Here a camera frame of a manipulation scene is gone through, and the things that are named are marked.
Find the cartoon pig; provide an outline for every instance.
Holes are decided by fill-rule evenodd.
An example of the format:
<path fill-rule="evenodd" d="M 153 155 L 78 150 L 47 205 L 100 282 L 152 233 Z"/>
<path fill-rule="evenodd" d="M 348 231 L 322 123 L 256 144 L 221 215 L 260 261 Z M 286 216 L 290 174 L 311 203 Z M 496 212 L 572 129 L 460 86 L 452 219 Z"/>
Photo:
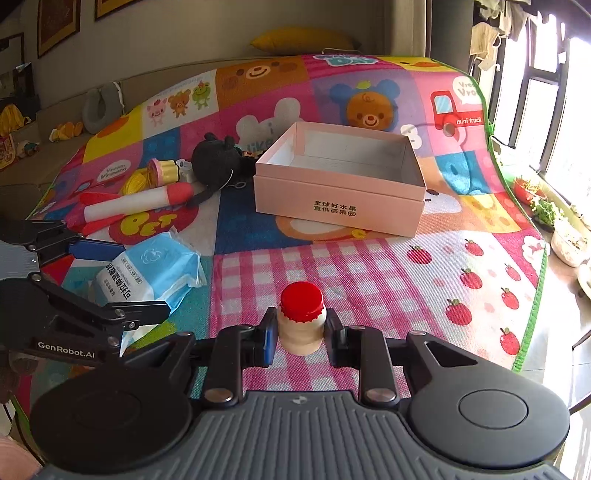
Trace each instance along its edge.
<path fill-rule="evenodd" d="M 164 111 L 166 110 L 166 99 L 156 100 L 153 105 L 148 105 L 148 116 L 152 119 L 154 126 L 162 125 Z"/>

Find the green mat edge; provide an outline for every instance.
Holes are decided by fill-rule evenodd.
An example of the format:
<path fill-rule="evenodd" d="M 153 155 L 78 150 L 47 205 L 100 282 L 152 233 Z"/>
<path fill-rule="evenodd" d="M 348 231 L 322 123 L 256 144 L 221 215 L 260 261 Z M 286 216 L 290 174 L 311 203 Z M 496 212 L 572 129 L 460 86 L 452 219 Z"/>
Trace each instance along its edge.
<path fill-rule="evenodd" d="M 449 67 L 452 70 L 455 70 L 458 73 L 461 73 L 462 75 L 464 75 L 464 76 L 468 77 L 470 80 L 472 80 L 472 85 L 474 85 L 474 87 L 476 88 L 476 91 L 478 92 L 478 96 L 480 97 L 480 101 L 482 102 L 482 106 L 483 106 L 482 111 L 484 112 L 484 130 L 485 130 L 485 135 L 486 135 L 486 147 L 488 149 L 488 153 L 491 155 L 491 158 L 493 159 L 493 164 L 495 166 L 496 173 L 499 176 L 499 178 L 501 179 L 501 183 L 504 186 L 505 191 L 509 195 L 509 198 L 511 198 L 511 200 L 513 200 L 513 203 L 515 203 L 517 205 L 517 208 L 519 208 L 519 211 L 525 216 L 525 218 L 528 219 L 530 225 L 535 229 L 535 231 L 537 231 L 540 234 L 540 236 L 542 237 L 542 240 L 546 244 L 544 237 L 542 236 L 542 234 L 540 233 L 540 231 L 538 230 L 538 228 L 536 227 L 534 222 L 531 220 L 530 216 L 525 212 L 525 210 L 521 206 L 520 202 L 515 198 L 515 195 L 513 194 L 513 190 L 511 190 L 511 187 L 509 187 L 509 184 L 507 183 L 507 181 L 505 180 L 505 177 L 501 173 L 501 168 L 499 166 L 499 162 L 496 159 L 495 150 L 492 148 L 491 137 L 492 137 L 492 134 L 494 133 L 494 126 L 491 124 L 491 122 L 488 118 L 488 108 L 486 105 L 486 99 L 484 98 L 482 90 L 480 89 L 480 85 L 478 85 L 478 82 L 472 76 L 461 71 L 460 69 L 452 67 L 451 65 L 447 65 L 446 63 L 443 63 L 442 61 L 438 61 L 438 60 L 434 60 L 434 61 L 440 63 L 441 65 Z M 540 275 L 538 276 L 538 287 L 535 290 L 534 302 L 533 302 L 533 305 L 531 306 L 530 318 L 527 321 L 527 325 L 525 327 L 525 332 L 524 332 L 523 338 L 521 339 L 521 347 L 519 348 L 519 352 L 517 353 L 517 356 L 515 357 L 515 361 L 513 362 L 513 366 L 511 367 L 511 370 L 513 370 L 517 374 L 519 372 L 521 372 L 521 368 L 523 367 L 523 362 L 525 360 L 525 356 L 527 355 L 527 350 L 529 350 L 529 348 L 530 348 L 531 337 L 534 334 L 535 323 L 536 323 L 536 320 L 538 319 L 538 313 L 540 312 L 540 301 L 542 298 L 542 289 L 544 287 L 544 279 L 545 279 L 545 275 L 546 275 L 547 264 L 548 264 L 548 255 L 547 255 L 546 249 L 544 249 L 544 256 L 542 257 L 542 264 L 540 266 Z"/>

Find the pink gingham pattern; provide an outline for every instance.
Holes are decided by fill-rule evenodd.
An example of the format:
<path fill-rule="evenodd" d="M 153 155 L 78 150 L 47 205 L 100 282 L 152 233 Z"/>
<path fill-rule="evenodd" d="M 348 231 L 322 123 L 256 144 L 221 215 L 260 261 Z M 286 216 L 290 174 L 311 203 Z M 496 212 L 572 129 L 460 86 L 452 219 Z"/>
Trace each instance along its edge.
<path fill-rule="evenodd" d="M 216 256 L 210 336 L 231 325 L 258 323 L 267 307 L 277 306 L 283 288 L 299 280 L 317 285 L 344 325 L 376 327 L 395 338 L 417 329 L 445 338 L 384 239 Z M 353 369 L 329 365 L 324 346 L 301 357 L 278 344 L 271 367 L 248 369 L 243 378 L 246 390 L 356 390 L 358 384 Z"/>

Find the open box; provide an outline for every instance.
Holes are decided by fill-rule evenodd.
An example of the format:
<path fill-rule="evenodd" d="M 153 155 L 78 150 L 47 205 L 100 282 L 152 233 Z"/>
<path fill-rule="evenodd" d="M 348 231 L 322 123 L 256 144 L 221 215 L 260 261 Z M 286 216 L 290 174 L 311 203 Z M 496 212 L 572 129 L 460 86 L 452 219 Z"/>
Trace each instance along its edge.
<path fill-rule="evenodd" d="M 256 163 L 256 211 L 414 236 L 425 181 L 402 135 L 298 122 Z"/>

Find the toy rocket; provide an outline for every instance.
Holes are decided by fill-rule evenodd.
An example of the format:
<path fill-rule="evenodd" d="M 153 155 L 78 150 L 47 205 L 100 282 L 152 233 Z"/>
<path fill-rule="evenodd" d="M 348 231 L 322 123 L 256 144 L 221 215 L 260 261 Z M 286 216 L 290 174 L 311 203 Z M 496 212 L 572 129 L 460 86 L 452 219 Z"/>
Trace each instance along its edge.
<path fill-rule="evenodd" d="M 68 224 L 74 230 L 90 235 L 127 215 L 179 205 L 191 199 L 193 195 L 195 195 L 193 186 L 185 182 L 172 183 L 132 195 L 104 192 L 82 193 L 80 195 L 82 211 L 78 211 Z"/>

